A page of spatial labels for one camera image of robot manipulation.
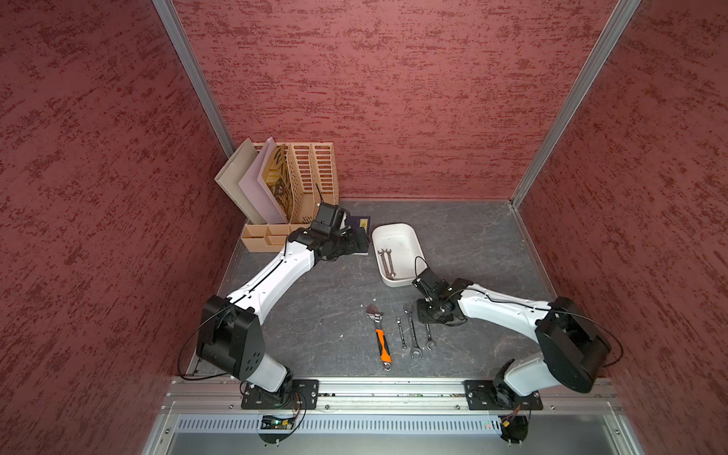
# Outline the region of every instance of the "black cable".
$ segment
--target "black cable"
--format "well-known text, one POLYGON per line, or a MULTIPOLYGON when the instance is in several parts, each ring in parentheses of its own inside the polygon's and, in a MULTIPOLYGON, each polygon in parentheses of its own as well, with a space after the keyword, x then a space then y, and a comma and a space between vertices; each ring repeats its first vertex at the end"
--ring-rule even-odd
POLYGON ((455 324, 440 323, 440 324, 442 324, 446 327, 457 327, 458 325, 463 325, 466 322, 467 322, 467 317, 464 317, 463 319, 460 320, 459 323, 455 323, 455 324))
POLYGON ((184 341, 184 343, 182 344, 182 347, 180 348, 180 353, 177 354, 177 376, 181 377, 185 381, 202 381, 203 379, 212 379, 212 378, 217 378, 219 376, 227 375, 227 373, 220 373, 220 374, 213 374, 212 376, 203 376, 201 378, 186 376, 186 375, 182 374, 181 362, 182 362, 182 353, 184 352, 184 348, 185 348, 185 346, 187 346, 187 343, 189 343, 189 341, 192 339, 194 334, 197 333, 202 328, 203 325, 210 322, 215 316, 217 316, 218 314, 222 313, 225 310, 230 310, 230 308, 231 308, 231 305, 228 305, 228 306, 225 306, 225 307, 219 309, 215 314, 213 314, 212 316, 207 318, 202 324, 198 325, 197 328, 194 329, 194 331, 190 334, 190 336, 187 337, 187 340, 184 341))
POLYGON ((543 311, 543 312, 555 312, 555 313, 561 313, 561 314, 568 314, 568 315, 570 315, 570 316, 576 316, 576 317, 581 317, 582 319, 586 319, 587 321, 590 321, 590 322, 591 322, 592 324, 594 324, 594 325, 597 325, 597 326, 598 326, 598 327, 599 327, 599 328, 600 328, 601 330, 603 330, 603 331, 604 331, 604 333, 606 333, 607 335, 611 336, 611 337, 612 337, 612 338, 613 338, 613 339, 614 339, 614 340, 615 340, 615 341, 617 342, 617 346, 619 346, 619 347, 620 347, 620 354, 619 354, 619 355, 617 356, 617 359, 616 359, 616 360, 614 360, 614 361, 612 361, 612 362, 610 362, 610 363, 607 363, 606 365, 602 365, 602 368, 606 368, 606 367, 608 367, 608 366, 612 366, 612 365, 615 365, 615 364, 616 364, 617 362, 619 362, 619 361, 620 361, 620 360, 622 359, 622 357, 624 357, 624 356, 625 356, 625 347, 624 347, 624 346, 622 345, 622 342, 620 341, 620 339, 619 339, 619 338, 617 338, 617 337, 616 337, 616 336, 615 336, 615 335, 614 335, 614 334, 613 334, 612 332, 608 331, 608 330, 606 329, 606 327, 604 327, 604 326, 603 326, 602 324, 600 324, 600 323, 596 322, 596 321, 595 321, 594 319, 592 319, 592 318, 590 318, 590 317, 586 317, 586 316, 584 316, 583 314, 577 314, 577 313, 567 312, 567 311, 564 311, 564 310, 562 310, 562 309, 553 309, 553 308, 539 308, 539 307, 537 307, 537 306, 531 306, 531 305, 526 305, 526 304, 522 304, 521 302, 517 302, 517 301, 511 301, 511 300, 508 300, 508 301, 499 301, 499 300, 493 300, 493 299, 492 299, 492 298, 490 297, 490 295, 488 295, 487 293, 484 293, 484 292, 483 292, 483 291, 481 291, 481 290, 478 290, 478 289, 472 289, 472 288, 458 289, 458 290, 456 290, 455 292, 453 292, 452 294, 450 294, 450 296, 448 297, 448 300, 450 299, 450 297, 454 296, 454 295, 455 295, 456 293, 461 293, 461 292, 462 292, 462 291, 464 291, 464 290, 474 290, 475 292, 481 293, 481 294, 483 294, 483 295, 484 295, 484 296, 485 296, 485 297, 486 297, 486 298, 487 298, 487 299, 488 299, 489 301, 491 301, 491 302, 494 302, 494 303, 496 303, 496 304, 516 304, 516 305, 521 305, 521 306, 524 306, 524 307, 526 307, 526 308, 529 308, 529 309, 537 309, 537 310, 539 310, 539 311, 543 311))
POLYGON ((417 259, 421 259, 422 262, 424 262, 424 265, 426 265, 427 267, 430 267, 429 265, 427 265, 427 261, 425 261, 422 256, 415 257, 415 259, 414 259, 414 276, 415 277, 417 276, 417 259))
MULTIPOLYGON (((290 397, 293 398, 293 395, 296 395, 296 397, 298 397, 298 401, 301 401, 301 396, 298 394, 298 392, 292 392, 290 394, 290 397)), ((304 417, 306 417, 306 411, 308 411, 308 405, 306 404, 306 397, 304 397, 303 402, 304 402, 304 415, 301 416, 301 420, 298 421, 298 425, 296 425, 293 428, 293 430, 291 430, 290 433, 288 433, 287 438, 289 438, 293 433, 295 433, 296 430, 304 423, 304 417)))

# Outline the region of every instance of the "wire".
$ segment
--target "wire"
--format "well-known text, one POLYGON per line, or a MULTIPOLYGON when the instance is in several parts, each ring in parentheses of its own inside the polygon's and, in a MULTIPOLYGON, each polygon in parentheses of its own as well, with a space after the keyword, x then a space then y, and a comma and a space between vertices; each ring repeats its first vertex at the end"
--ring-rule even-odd
POLYGON ((293 398, 293 395, 294 395, 294 394, 296 395, 296 401, 298 401, 298 402, 299 402, 299 405, 298 405, 298 412, 301 412, 301 404, 300 404, 300 402, 301 402, 301 401, 303 401, 303 402, 304 402, 304 415, 303 415, 303 416, 301 416, 301 420, 300 420, 300 421, 298 421, 298 425, 296 425, 296 426, 295 426, 295 427, 293 428, 293 430, 291 430, 291 431, 290 431, 290 433, 288 433, 288 437, 290 437, 290 436, 291 436, 291 435, 292 435, 293 433, 295 433, 295 432, 296 432, 296 430, 297 430, 297 429, 298 429, 298 428, 299 428, 299 427, 300 427, 300 426, 301 426, 301 425, 302 425, 302 424, 304 423, 304 418, 306 417, 306 413, 307 413, 307 411, 309 410, 309 409, 308 409, 308 405, 306 404, 306 399, 304 398, 304 399, 302 400, 302 399, 301 399, 301 396, 300 396, 300 395, 298 394, 298 392, 293 392, 293 393, 291 393, 291 394, 290 394, 290 396, 291 396, 291 397, 293 398))
POLYGON ((316 191, 319 193, 319 198, 321 199, 321 202, 323 202, 323 194, 321 194, 321 188, 318 187, 318 183, 316 185, 316 191))
POLYGON ((531 399, 529 400, 529 417, 526 419, 526 424, 531 423, 531 411, 534 410, 534 394, 531 394, 531 399))
POLYGON ((427 265, 427 261, 425 261, 422 256, 415 257, 415 259, 414 259, 414 276, 415 277, 417 276, 417 259, 421 259, 422 262, 424 262, 425 266, 430 267, 429 265, 427 265))
POLYGON ((521 405, 518 405, 516 409, 513 410, 510 414, 508 414, 506 417, 501 419, 501 422, 505 422, 507 420, 511 420, 512 418, 516 417, 518 415, 518 412, 521 410, 521 405))
POLYGON ((217 316, 218 314, 222 313, 225 310, 230 310, 230 309, 231 309, 231 305, 228 305, 228 306, 225 306, 225 307, 219 309, 215 314, 213 314, 212 316, 207 318, 202 324, 198 325, 197 328, 194 329, 194 331, 192 333, 190 333, 190 336, 188 336, 187 339, 182 344, 182 347, 180 348, 180 353, 177 354, 177 376, 181 377, 185 381, 202 381, 203 379, 212 379, 212 378, 217 378, 219 376, 227 375, 227 373, 220 373, 220 374, 213 374, 211 376, 203 376, 201 378, 187 376, 187 375, 182 374, 181 362, 182 362, 182 353, 184 352, 184 348, 185 348, 185 346, 187 346, 187 343, 189 343, 189 341, 192 339, 194 334, 197 333, 202 328, 203 325, 210 322, 215 316, 217 316))
POLYGON ((592 324, 597 325, 601 330, 603 330, 604 333, 606 333, 607 335, 611 336, 617 342, 617 346, 620 347, 620 354, 617 356, 617 359, 611 361, 610 363, 607 363, 606 365, 602 365, 602 368, 606 368, 606 367, 615 365, 617 362, 619 362, 622 359, 622 357, 625 356, 625 347, 622 345, 622 342, 620 341, 620 339, 617 338, 612 332, 608 331, 606 329, 606 327, 604 327, 602 324, 596 322, 594 319, 592 319, 590 317, 584 316, 583 314, 577 314, 577 313, 567 312, 567 311, 564 311, 562 309, 539 308, 537 306, 526 305, 526 304, 522 304, 521 302, 512 301, 512 300, 509 300, 509 301, 493 300, 490 297, 490 295, 488 295, 487 293, 484 293, 481 290, 472 289, 472 288, 458 289, 455 292, 453 292, 452 294, 450 294, 450 296, 448 297, 448 300, 450 299, 450 297, 454 296, 457 293, 461 293, 464 290, 474 290, 475 292, 478 292, 478 293, 483 294, 489 301, 494 302, 494 303, 497 303, 497 304, 515 304, 515 305, 521 305, 521 306, 524 306, 524 307, 529 308, 529 309, 537 309, 537 310, 543 311, 543 312, 555 312, 555 313, 561 313, 561 314, 568 314, 569 316, 581 317, 582 319, 586 319, 587 321, 590 321, 592 324))

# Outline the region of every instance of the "vent grille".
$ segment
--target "vent grille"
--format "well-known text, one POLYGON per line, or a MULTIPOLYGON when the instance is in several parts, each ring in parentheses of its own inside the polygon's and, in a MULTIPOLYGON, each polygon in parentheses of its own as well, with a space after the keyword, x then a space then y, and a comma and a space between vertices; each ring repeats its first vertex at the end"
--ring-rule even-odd
MULTIPOLYGON (((190 433, 256 433, 286 432, 258 430, 260 416, 225 416, 215 414, 180 416, 177 432, 190 433)), ((297 432, 309 434, 437 434, 437 435, 500 435, 500 422, 488 414, 468 416, 396 416, 339 415, 306 416, 297 432)))

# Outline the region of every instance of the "aluminum frame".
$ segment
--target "aluminum frame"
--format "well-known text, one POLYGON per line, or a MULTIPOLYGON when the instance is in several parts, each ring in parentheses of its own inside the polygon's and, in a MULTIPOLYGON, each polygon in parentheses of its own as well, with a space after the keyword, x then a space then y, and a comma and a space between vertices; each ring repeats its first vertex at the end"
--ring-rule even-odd
POLYGON ((529 234, 529 230, 526 228, 523 218, 521 218, 521 213, 518 212, 518 208, 513 207, 512 205, 510 206, 510 209, 513 214, 513 218, 515 219, 515 224, 518 226, 518 231, 521 233, 523 241, 526 243, 526 250, 529 252, 529 257, 531 258, 531 261, 533 261, 534 267, 536 267, 536 273, 539 276, 539 280, 550 294, 551 300, 554 300, 558 297, 558 294, 551 283, 548 272, 546 272, 544 263, 541 261, 541 256, 539 256, 539 252, 536 249, 536 245, 534 244, 531 235, 529 234))
POLYGON ((202 73, 199 62, 194 56, 194 51, 187 39, 187 35, 184 33, 182 22, 177 15, 177 10, 172 4, 172 0, 152 0, 152 3, 157 8, 159 18, 162 19, 162 23, 167 30, 167 35, 170 36, 172 45, 175 47, 177 55, 179 55, 182 66, 192 83, 192 87, 194 87, 194 91, 197 93, 197 97, 207 114, 207 118, 215 130, 215 134, 218 136, 225 156, 228 158, 231 157, 235 153, 235 142, 232 136, 230 136, 230 132, 227 129, 227 125, 225 125, 225 120, 215 102, 210 86, 207 85, 205 75, 202 73))
MULTIPOLYGON (((326 420, 326 416, 331 415, 349 418, 367 416, 371 419, 401 416, 402 420, 414 416, 423 419, 438 416, 439 420, 457 422, 470 417, 484 419, 484 416, 502 414, 498 411, 468 410, 462 382, 470 378, 301 379, 320 381, 317 407, 307 411, 314 420, 326 420)), ((540 397, 544 410, 533 411, 533 415, 602 416, 618 453, 644 455, 610 379, 598 379, 589 394, 559 386, 542 390, 540 397)), ((250 419, 265 412, 240 409, 240 399, 240 382, 231 376, 197 382, 174 378, 143 454, 166 454, 180 419, 194 415, 202 419, 209 419, 211 415, 221 419, 234 415, 250 419)))
POLYGON ((561 110, 556 115, 556 118, 551 125, 546 137, 544 138, 541 146, 534 155, 529 168, 526 173, 523 174, 521 182, 513 193, 511 198, 511 204, 513 207, 518 209, 523 200, 526 198, 526 194, 529 192, 531 185, 536 181, 536 177, 541 172, 541 169, 546 164, 548 157, 551 155, 556 143, 561 138, 566 126, 571 121, 571 118, 576 113, 579 105, 586 96, 587 92, 592 86, 592 83, 596 80, 601 67, 604 66, 606 59, 609 54, 612 53, 614 46, 617 44, 622 32, 627 27, 630 19, 634 12, 637 10, 641 0, 619 0, 617 6, 614 7, 612 14, 606 21, 604 29, 601 31, 599 38, 594 44, 587 61, 584 63, 582 70, 579 72, 577 80, 574 85, 571 86, 569 94, 566 96, 566 100, 561 106, 561 110))

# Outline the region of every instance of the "combination wrench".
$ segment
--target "combination wrench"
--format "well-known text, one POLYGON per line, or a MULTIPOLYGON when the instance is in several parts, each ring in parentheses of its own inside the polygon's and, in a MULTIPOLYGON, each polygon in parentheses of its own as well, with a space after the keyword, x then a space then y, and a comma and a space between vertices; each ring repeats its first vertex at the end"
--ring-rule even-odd
POLYGON ((412 349, 410 349, 410 356, 415 360, 422 358, 422 349, 417 345, 417 335, 414 334, 414 322, 412 321, 412 312, 414 311, 413 304, 405 305, 405 313, 410 321, 410 330, 412 331, 412 349))
POLYGON ((400 321, 400 318, 397 318, 397 325, 400 326, 400 338, 402 339, 402 349, 407 349, 407 343, 405 343, 405 333, 402 330, 402 321, 400 321))

